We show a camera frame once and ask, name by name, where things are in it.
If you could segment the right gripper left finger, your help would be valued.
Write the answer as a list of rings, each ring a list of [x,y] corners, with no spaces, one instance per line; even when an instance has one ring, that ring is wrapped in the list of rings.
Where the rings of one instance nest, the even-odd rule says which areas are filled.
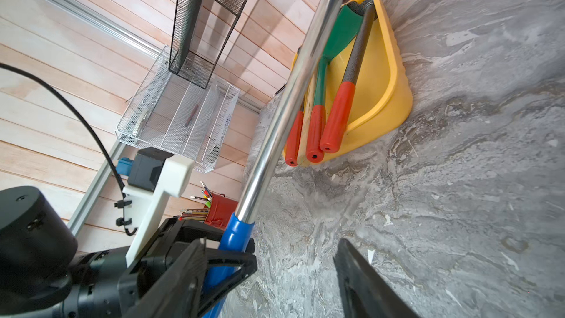
[[[207,271],[205,240],[193,241],[126,317],[196,317]]]

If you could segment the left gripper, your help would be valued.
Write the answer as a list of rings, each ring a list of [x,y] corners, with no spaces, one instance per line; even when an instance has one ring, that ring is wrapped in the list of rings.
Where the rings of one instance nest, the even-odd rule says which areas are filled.
[[[218,317],[229,292],[257,271],[255,243],[244,252],[207,247],[220,241],[223,231],[195,220],[167,219],[142,250],[141,257],[124,272],[118,283],[122,317],[151,289],[193,241],[204,239],[207,272],[202,287],[198,317]]]

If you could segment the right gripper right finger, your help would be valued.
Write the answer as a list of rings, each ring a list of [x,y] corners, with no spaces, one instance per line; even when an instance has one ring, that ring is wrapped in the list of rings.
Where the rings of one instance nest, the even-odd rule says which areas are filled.
[[[339,241],[333,260],[345,317],[418,316],[349,240]]]

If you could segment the blue grip steel hoe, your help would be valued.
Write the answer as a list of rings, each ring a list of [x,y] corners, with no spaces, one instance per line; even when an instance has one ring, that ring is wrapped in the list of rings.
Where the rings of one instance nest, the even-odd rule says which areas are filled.
[[[322,57],[342,4],[347,0],[320,0],[297,60],[267,130],[257,160],[231,216],[219,248],[232,253],[246,250],[260,204],[267,192],[291,127],[303,102],[310,78]]]

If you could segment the wooden handle hoe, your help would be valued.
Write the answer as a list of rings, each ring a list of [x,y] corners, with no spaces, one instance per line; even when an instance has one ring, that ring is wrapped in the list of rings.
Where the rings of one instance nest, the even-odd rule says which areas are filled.
[[[303,128],[301,132],[300,147],[298,153],[298,164],[299,166],[302,167],[307,167],[310,165],[310,162],[306,157],[306,147],[308,141],[310,117],[313,109],[313,99],[314,99],[315,89],[316,89],[316,78],[314,75],[312,75],[310,78],[310,82],[308,84],[308,89],[305,93],[304,108],[303,108],[303,114],[304,114]]]

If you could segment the green shaft red grip hoe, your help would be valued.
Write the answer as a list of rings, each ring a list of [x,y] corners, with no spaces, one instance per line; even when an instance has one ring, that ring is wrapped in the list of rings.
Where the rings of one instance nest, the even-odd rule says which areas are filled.
[[[327,119],[328,68],[332,59],[347,47],[359,31],[363,8],[359,8],[358,5],[357,1],[350,1],[341,8],[318,63],[305,150],[306,158],[311,163],[321,163],[325,157],[320,141]]]

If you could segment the yellow plastic storage box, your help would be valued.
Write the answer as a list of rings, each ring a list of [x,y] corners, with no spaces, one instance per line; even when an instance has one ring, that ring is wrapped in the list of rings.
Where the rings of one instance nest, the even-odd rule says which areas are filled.
[[[351,1],[362,3],[365,0]],[[413,106],[413,94],[383,1],[374,0],[374,3],[378,17],[373,23],[363,57],[347,129],[340,150],[337,153],[324,152],[321,163],[345,155],[393,131],[407,119]],[[354,42],[355,38],[329,64],[326,122]],[[309,166],[315,164],[319,163],[310,162]]]

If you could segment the red pencil cup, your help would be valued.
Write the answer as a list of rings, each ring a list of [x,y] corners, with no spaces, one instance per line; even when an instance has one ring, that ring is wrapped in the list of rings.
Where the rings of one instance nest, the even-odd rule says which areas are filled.
[[[235,212],[238,202],[223,193],[211,191],[203,182],[202,197],[192,197],[204,205],[201,209],[186,209],[180,212],[178,219],[195,220],[225,231],[228,222]]]

